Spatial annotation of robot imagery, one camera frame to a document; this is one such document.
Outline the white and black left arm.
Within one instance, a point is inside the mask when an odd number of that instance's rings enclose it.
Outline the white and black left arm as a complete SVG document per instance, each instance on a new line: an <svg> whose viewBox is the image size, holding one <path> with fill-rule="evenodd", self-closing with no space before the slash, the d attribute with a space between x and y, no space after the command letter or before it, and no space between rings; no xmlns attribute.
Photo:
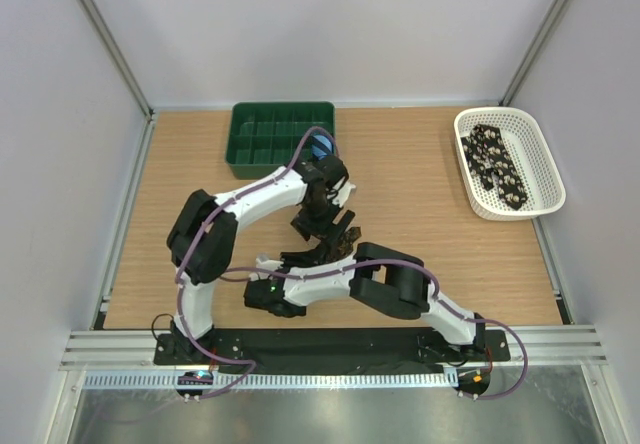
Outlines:
<svg viewBox="0 0 640 444"><path fill-rule="evenodd" d="M210 195L199 189L185 202L167 237L180 291L170 327L174 351L191 364L204 362L213 348L215 285L229 269L237 236L248 226L287 207L298 212L291 225L309 251L284 252L269 264L275 272L313 268L338 261L353 250L360 231L345 204L355 187L343 161L296 158L252 184Z"/></svg>

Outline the black tie with gold keys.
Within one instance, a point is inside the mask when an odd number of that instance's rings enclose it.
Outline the black tie with gold keys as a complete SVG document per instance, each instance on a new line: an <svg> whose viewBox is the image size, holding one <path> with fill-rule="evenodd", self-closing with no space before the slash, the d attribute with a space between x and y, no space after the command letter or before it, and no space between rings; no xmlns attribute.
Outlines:
<svg viewBox="0 0 640 444"><path fill-rule="evenodd" d="M361 238L359 226L350 227L329 244L326 254L326 262L335 262L344 259L354 252L355 243Z"/></svg>

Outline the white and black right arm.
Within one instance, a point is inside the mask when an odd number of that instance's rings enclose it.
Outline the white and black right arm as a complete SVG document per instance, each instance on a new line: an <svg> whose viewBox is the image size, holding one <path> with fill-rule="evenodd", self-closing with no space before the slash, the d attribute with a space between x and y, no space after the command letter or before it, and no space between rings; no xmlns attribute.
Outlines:
<svg viewBox="0 0 640 444"><path fill-rule="evenodd" d="M394 319L426 323L461 361L486 355L481 317L448 298L415 256L365 242L343 257L316 248L256 264L243 295L248 308L293 318L316 302L353 299Z"/></svg>

